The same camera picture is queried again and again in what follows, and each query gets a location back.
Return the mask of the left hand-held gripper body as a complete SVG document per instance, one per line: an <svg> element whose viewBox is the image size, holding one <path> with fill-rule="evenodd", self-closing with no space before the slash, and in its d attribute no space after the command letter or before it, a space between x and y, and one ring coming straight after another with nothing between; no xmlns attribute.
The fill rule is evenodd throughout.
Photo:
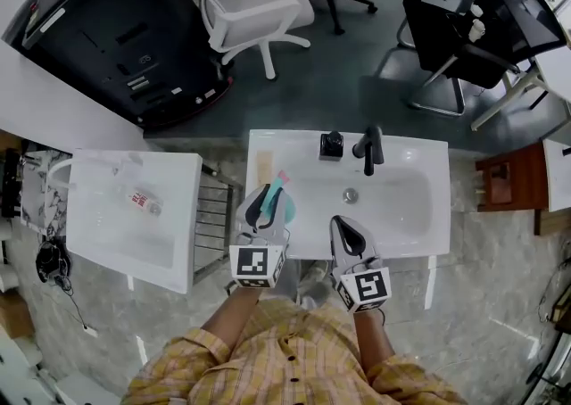
<svg viewBox="0 0 571 405"><path fill-rule="evenodd" d="M236 222L236 236L229 246L231 273L238 287L274 288L286 262L289 231L281 219L263 225Z"/></svg>

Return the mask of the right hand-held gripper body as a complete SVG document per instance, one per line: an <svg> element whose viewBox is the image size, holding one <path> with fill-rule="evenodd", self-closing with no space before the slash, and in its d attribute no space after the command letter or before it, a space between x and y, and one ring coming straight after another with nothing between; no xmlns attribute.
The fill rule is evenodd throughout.
<svg viewBox="0 0 571 405"><path fill-rule="evenodd" d="M378 255L363 260L334 258L334 290L350 313L379 310L392 297L389 268Z"/></svg>

